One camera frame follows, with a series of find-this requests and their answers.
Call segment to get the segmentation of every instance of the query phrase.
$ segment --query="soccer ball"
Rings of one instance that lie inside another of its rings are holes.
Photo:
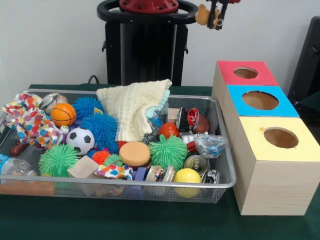
[[[74,147],[79,155],[85,155],[95,146],[95,138],[90,130],[76,127],[66,136],[66,144]]]

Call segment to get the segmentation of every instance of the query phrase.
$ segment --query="colorful fabric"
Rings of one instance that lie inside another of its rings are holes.
[[[94,171],[94,174],[97,176],[103,176],[108,179],[123,179],[123,180],[132,180],[132,167],[129,165],[116,166],[110,164],[108,166],[100,165],[97,170]]]
[[[5,125],[16,128],[21,143],[40,144],[50,149],[62,141],[63,134],[38,108],[41,102],[42,98],[37,95],[20,93],[2,110],[12,116]]]

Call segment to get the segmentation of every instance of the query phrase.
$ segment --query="stacked boxes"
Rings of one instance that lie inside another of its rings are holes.
[[[320,146],[264,62],[218,61],[212,96],[229,137],[242,215],[304,215],[320,181]]]

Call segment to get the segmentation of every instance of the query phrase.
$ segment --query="orange spiky ball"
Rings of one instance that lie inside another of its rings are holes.
[[[108,151],[97,151],[95,154],[93,154],[92,160],[99,165],[103,165],[109,156],[110,152]]]

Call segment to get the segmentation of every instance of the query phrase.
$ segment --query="metal basket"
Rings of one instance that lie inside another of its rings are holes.
[[[28,89],[29,93],[44,97],[50,93],[61,93],[69,103],[76,99],[90,96],[96,98],[92,91],[67,91],[48,89]],[[227,133],[217,100],[207,96],[170,95],[170,108],[198,108],[200,114],[207,117],[210,134]],[[3,125],[6,114],[0,117]],[[0,154],[9,156],[10,149],[19,140],[16,131],[10,130],[0,144]],[[32,169],[39,174],[38,163],[43,149],[29,145],[18,158],[27,161]],[[71,198],[98,198],[122,200],[149,200],[166,202],[217,203],[227,188],[236,183],[236,173],[230,148],[227,147],[217,159],[209,160],[209,168],[220,173],[219,183],[177,183],[127,181],[115,179],[88,179],[71,177],[17,176],[0,175],[0,194],[52,196]],[[94,190],[86,195],[83,188]]]

